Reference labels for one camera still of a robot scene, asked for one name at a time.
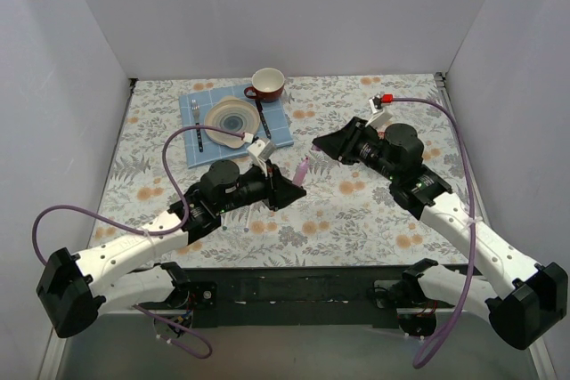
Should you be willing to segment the white blue marker pen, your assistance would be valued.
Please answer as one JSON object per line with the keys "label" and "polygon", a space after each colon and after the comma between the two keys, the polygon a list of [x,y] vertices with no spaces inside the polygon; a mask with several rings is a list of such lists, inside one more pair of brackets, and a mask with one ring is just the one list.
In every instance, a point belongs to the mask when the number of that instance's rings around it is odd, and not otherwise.
{"label": "white blue marker pen", "polygon": [[251,221],[252,213],[253,213],[253,206],[250,206],[249,209],[248,209],[248,214],[247,214],[247,216],[246,216],[246,223],[245,223],[245,226],[244,226],[244,229],[243,229],[244,232],[246,232],[246,233],[249,232],[249,224],[250,224],[250,221]]}

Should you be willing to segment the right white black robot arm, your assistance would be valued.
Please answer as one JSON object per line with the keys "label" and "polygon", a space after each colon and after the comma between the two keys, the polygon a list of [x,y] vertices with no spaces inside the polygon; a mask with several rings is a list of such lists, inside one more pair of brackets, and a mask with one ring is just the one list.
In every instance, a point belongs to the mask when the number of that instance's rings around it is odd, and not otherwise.
{"label": "right white black robot arm", "polygon": [[384,133],[358,117],[313,145],[344,165],[362,163],[387,178],[395,203],[437,231],[486,279],[465,307],[488,318],[495,333],[524,350],[566,316],[568,275],[557,263],[521,253],[470,214],[459,196],[423,163],[423,142],[406,124]]}

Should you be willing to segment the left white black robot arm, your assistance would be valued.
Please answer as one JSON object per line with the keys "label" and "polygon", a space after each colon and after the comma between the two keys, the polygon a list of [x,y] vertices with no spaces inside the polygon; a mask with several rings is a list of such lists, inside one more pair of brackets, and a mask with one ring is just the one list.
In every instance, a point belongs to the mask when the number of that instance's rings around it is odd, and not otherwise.
{"label": "left white black robot arm", "polygon": [[67,248],[44,261],[37,296],[60,338],[75,336],[108,311],[139,303],[183,307],[189,280],[176,264],[142,271],[142,265],[187,247],[222,225],[228,212],[262,203],[278,211],[305,197],[305,189],[271,161],[241,173],[231,160],[216,161],[167,210],[107,244],[72,254]]}

